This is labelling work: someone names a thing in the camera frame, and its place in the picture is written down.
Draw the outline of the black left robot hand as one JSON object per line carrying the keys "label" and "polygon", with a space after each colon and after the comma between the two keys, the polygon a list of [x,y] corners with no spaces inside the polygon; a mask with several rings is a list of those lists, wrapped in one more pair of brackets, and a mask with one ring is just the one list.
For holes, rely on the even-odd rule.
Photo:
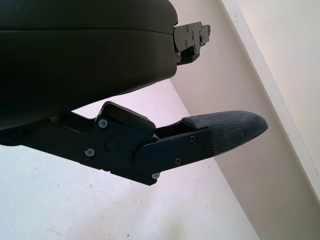
{"label": "black left robot hand", "polygon": [[[108,98],[173,77],[210,40],[178,24],[168,0],[3,0],[0,143],[25,146],[151,186],[160,173],[260,136],[249,111],[184,117],[157,128]],[[98,115],[75,109],[106,100]]]}

